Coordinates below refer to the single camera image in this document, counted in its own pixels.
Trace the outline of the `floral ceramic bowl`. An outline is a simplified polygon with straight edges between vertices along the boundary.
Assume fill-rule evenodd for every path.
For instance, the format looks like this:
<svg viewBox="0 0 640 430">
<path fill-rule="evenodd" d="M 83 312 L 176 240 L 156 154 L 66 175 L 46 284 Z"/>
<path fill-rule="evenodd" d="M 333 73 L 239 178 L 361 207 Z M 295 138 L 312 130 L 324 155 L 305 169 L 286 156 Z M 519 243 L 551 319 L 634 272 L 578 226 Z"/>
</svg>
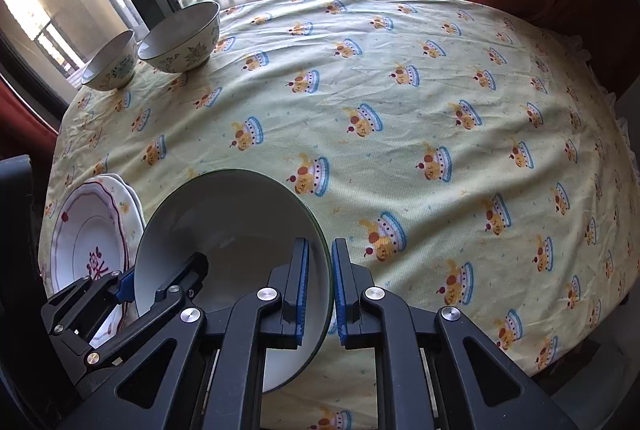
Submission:
<svg viewBox="0 0 640 430">
<path fill-rule="evenodd" d="M 318 222 L 296 194 L 274 179 L 248 170 L 218 170 L 191 179 L 165 198 L 137 249 L 137 311 L 149 311 L 156 289 L 194 252 L 208 259 L 195 305 L 205 312 L 230 307 L 266 286 L 271 270 L 291 259 L 297 238 L 309 242 L 305 331 L 297 350 L 267 353 L 264 389 L 277 390 L 320 350 L 333 291 L 329 248 Z"/>
<path fill-rule="evenodd" d="M 219 38 L 220 6 L 201 2 L 174 12 L 149 32 L 138 46 L 138 58 L 165 73 L 200 67 Z"/>
</svg>

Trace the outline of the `yellow patterned tablecloth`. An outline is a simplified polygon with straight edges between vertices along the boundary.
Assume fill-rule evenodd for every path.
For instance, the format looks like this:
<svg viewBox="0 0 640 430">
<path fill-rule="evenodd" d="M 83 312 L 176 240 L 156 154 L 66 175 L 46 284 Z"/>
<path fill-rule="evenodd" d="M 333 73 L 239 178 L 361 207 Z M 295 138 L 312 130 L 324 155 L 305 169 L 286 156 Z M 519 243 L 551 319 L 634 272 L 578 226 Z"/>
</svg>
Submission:
<svg viewBox="0 0 640 430">
<path fill-rule="evenodd" d="M 72 189 L 112 172 L 153 213 L 241 168 L 290 187 L 385 288 L 453 304 L 526 372 L 639 278 L 639 174 L 564 38 L 462 0 L 264 0 L 224 10 L 187 75 L 139 62 L 62 121 L 39 266 Z"/>
</svg>

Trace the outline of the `red curtain left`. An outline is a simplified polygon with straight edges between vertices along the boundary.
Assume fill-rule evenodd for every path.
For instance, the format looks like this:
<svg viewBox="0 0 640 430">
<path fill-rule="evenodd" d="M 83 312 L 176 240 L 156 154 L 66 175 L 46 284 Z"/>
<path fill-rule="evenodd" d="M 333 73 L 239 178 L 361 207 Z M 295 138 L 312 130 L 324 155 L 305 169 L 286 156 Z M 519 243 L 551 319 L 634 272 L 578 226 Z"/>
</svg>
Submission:
<svg viewBox="0 0 640 430">
<path fill-rule="evenodd" d="M 0 120 L 2 157 L 29 155 L 34 159 L 52 159 L 58 134 L 5 78 L 1 78 Z"/>
</svg>

